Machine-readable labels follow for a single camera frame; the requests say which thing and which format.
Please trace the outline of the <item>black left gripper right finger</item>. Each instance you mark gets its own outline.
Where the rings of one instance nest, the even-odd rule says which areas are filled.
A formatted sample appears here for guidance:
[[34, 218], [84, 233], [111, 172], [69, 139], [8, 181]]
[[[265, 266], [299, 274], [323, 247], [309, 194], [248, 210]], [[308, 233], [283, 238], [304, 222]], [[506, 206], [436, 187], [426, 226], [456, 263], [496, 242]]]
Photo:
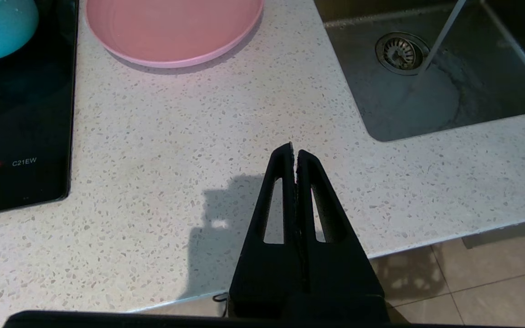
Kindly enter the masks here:
[[319, 159], [299, 151], [297, 224], [313, 317], [388, 322], [385, 292]]

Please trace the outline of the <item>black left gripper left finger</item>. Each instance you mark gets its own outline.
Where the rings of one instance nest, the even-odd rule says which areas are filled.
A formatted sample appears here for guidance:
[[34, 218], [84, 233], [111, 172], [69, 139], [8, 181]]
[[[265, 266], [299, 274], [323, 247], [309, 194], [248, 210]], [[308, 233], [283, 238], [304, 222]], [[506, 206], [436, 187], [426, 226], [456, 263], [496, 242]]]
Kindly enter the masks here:
[[[264, 240], [274, 185], [283, 181], [283, 243]], [[304, 218], [294, 178], [291, 143], [275, 149], [267, 165], [254, 212], [229, 289], [228, 316], [233, 319], [277, 319], [288, 299], [306, 288]]]

